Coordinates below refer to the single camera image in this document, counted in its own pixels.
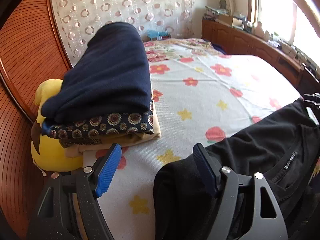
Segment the floral bedspread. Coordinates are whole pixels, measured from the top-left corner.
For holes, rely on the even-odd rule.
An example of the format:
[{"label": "floral bedspread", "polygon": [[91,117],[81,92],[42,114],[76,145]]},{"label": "floral bedspread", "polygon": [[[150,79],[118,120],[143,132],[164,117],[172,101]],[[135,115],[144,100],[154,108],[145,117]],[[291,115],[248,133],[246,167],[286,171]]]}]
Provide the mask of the floral bedspread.
[{"label": "floral bedspread", "polygon": [[[98,199],[115,239],[154,239],[153,182],[162,166],[192,154],[194,144],[221,141],[300,96],[255,56],[221,55],[194,39],[145,45],[147,53],[157,54],[149,66],[162,136],[124,148],[108,192]],[[160,55],[170,59],[155,62]],[[85,152],[84,166],[106,151]]]},{"label": "floral bedspread", "polygon": [[180,59],[193,56],[222,55],[210,42],[203,39],[167,39],[144,43],[149,62]]}]

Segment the window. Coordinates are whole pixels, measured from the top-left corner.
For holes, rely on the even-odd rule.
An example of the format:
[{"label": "window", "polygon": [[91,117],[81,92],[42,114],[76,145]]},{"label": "window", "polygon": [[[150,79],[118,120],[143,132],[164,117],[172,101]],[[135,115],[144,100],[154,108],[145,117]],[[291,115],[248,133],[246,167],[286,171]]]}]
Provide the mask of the window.
[{"label": "window", "polygon": [[297,25],[293,45],[306,53],[320,67],[320,38],[299,7],[297,7]]},{"label": "window", "polygon": [[293,17],[293,0],[261,0],[260,19],[263,29],[269,33],[278,33],[289,41],[291,38]]},{"label": "window", "polygon": [[[276,32],[280,38],[302,51],[312,63],[320,67],[320,38],[311,23],[293,0],[258,0],[257,20],[269,33]],[[311,9],[314,4],[305,0]]]}]

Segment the yellow plush toy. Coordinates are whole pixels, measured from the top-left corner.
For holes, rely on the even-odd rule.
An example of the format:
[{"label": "yellow plush toy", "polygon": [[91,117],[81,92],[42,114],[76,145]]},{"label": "yellow plush toy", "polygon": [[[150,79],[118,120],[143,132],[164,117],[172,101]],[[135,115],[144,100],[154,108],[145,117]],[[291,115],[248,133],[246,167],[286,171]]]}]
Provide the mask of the yellow plush toy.
[{"label": "yellow plush toy", "polygon": [[[59,93],[62,85],[61,79],[49,79],[40,84],[35,95],[35,104],[39,105],[36,123],[42,126],[45,119],[41,115],[44,102]],[[39,153],[31,141],[31,154],[37,166],[45,171],[73,171],[82,167],[83,157],[67,158],[65,149],[59,140],[40,135]]]}]

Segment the navy blue blanket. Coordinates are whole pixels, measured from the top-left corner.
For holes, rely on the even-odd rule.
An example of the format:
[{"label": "navy blue blanket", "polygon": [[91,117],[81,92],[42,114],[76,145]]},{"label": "navy blue blanket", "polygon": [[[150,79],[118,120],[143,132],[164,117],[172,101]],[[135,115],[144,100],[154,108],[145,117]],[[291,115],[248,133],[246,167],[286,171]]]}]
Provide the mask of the navy blue blanket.
[{"label": "navy blue blanket", "polygon": [[41,114],[70,123],[110,113],[142,113],[148,111],[150,98],[143,42],[135,27],[118,22],[97,31],[64,76],[61,91],[43,104]]}]

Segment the red flower pattern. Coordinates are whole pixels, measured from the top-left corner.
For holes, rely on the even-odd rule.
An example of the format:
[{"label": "red flower pattern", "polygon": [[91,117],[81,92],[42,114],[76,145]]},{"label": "red flower pattern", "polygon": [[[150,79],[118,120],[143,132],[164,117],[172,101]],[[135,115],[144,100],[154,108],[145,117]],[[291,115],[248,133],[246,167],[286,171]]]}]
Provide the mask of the red flower pattern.
[{"label": "red flower pattern", "polygon": [[219,56],[219,57],[222,57],[222,58],[231,58],[231,55],[219,54],[218,56]]},{"label": "red flower pattern", "polygon": [[[122,148],[121,148],[121,152],[122,152],[122,153],[121,153],[120,162],[119,162],[118,167],[117,167],[118,170],[123,170],[123,169],[126,167],[126,165],[127,165],[127,160],[126,160],[126,158],[123,156],[123,154],[128,150],[128,148],[129,148],[129,147],[122,147]],[[107,150],[98,150],[98,151],[96,152],[96,158],[98,159],[98,158],[100,158],[100,157],[103,157],[104,155],[106,155],[107,151],[108,151],[108,149],[107,149]]]},{"label": "red flower pattern", "polygon": [[192,77],[188,77],[187,79],[184,79],[183,82],[185,82],[187,86],[194,86],[194,87],[199,83],[198,80],[193,79]]},{"label": "red flower pattern", "polygon": [[154,46],[154,44],[153,44],[153,42],[148,41],[148,42],[144,43],[144,46],[145,47],[151,47],[151,46]]},{"label": "red flower pattern", "polygon": [[240,98],[243,96],[243,93],[239,89],[235,88],[230,88],[230,93],[236,98]]},{"label": "red flower pattern", "polygon": [[224,67],[221,64],[216,64],[214,66],[211,66],[210,68],[213,69],[215,73],[217,73],[218,75],[231,77],[231,71],[232,71],[231,68]]},{"label": "red flower pattern", "polygon": [[152,97],[153,97],[153,101],[154,102],[159,102],[159,97],[162,97],[162,93],[160,92],[160,91],[158,91],[158,90],[153,90],[152,91]]},{"label": "red flower pattern", "polygon": [[161,64],[161,65],[152,65],[150,66],[150,73],[158,73],[160,75],[163,75],[165,71],[169,71],[170,68],[168,68],[167,65]]},{"label": "red flower pattern", "polygon": [[282,106],[279,105],[279,102],[277,99],[274,99],[274,98],[269,98],[270,99],[270,105],[272,107],[275,107],[277,110],[279,110]]},{"label": "red flower pattern", "polygon": [[226,134],[220,127],[214,126],[206,131],[205,136],[208,143],[216,143],[222,141],[226,137]]},{"label": "red flower pattern", "polygon": [[146,52],[147,59],[149,62],[158,62],[163,60],[168,60],[169,58],[166,56],[166,54],[156,53],[153,50],[149,50]]},{"label": "red flower pattern", "polygon": [[184,58],[181,58],[179,61],[183,62],[183,63],[189,63],[189,62],[192,62],[193,61],[193,58],[191,57],[184,57]]},{"label": "red flower pattern", "polygon": [[257,122],[260,122],[260,121],[261,121],[261,118],[254,115],[254,116],[252,116],[252,117],[250,118],[250,120],[251,120],[252,123],[257,123]]}]

